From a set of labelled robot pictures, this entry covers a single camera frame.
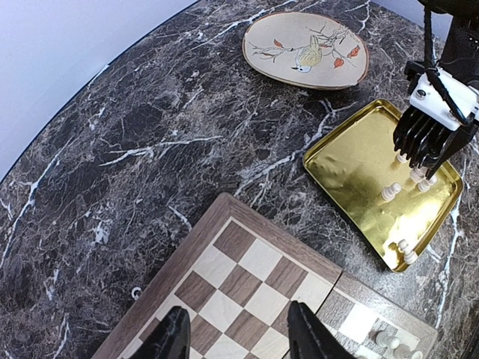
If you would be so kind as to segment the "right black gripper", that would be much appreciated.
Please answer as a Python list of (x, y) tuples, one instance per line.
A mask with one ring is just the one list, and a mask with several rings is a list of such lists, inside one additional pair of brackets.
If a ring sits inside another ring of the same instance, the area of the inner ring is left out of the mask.
[(469, 144), (478, 130), (475, 120), (452, 131), (429, 115), (409, 106), (393, 134), (394, 149), (406, 155), (411, 168), (426, 168), (430, 179), (452, 155)]

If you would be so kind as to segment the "gold metal tray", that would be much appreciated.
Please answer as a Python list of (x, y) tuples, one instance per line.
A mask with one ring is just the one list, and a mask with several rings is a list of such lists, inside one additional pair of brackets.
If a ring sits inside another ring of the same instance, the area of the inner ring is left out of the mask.
[[(405, 239), (421, 255), (457, 204), (463, 181), (445, 162), (437, 183), (426, 193), (409, 178), (411, 168), (396, 161), (393, 132), (401, 112), (377, 99), (345, 120), (305, 154), (303, 165), (315, 182), (357, 226), (394, 272), (410, 265), (397, 246)], [(381, 191), (398, 182), (390, 202)]]

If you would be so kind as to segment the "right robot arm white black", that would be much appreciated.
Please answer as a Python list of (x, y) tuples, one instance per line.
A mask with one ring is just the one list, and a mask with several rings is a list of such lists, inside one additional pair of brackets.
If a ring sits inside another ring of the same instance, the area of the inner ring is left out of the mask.
[[(394, 148), (430, 179), (478, 130), (478, 2), (423, 1), (424, 58), (408, 61), (409, 107)], [(432, 13), (453, 19), (441, 58), (433, 54)]]

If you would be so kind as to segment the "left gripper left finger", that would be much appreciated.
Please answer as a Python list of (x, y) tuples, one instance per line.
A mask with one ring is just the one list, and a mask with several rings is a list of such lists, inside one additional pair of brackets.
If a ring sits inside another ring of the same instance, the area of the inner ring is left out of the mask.
[(191, 343), (189, 313), (173, 306), (131, 359), (188, 359)]

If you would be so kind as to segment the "wooden chess board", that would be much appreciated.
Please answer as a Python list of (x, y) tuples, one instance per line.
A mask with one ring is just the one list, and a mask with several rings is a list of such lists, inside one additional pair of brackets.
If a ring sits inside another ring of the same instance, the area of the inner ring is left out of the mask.
[(299, 301), (358, 358), (392, 358), (378, 333), (428, 358), (436, 330), (227, 193), (220, 194), (95, 352), (131, 358), (174, 306), (192, 358), (287, 358)]

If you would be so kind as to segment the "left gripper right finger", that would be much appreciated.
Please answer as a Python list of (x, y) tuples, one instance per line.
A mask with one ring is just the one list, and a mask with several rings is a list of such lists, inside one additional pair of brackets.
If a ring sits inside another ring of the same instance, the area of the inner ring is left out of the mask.
[(287, 313), (290, 358), (354, 359), (303, 302), (292, 301)]

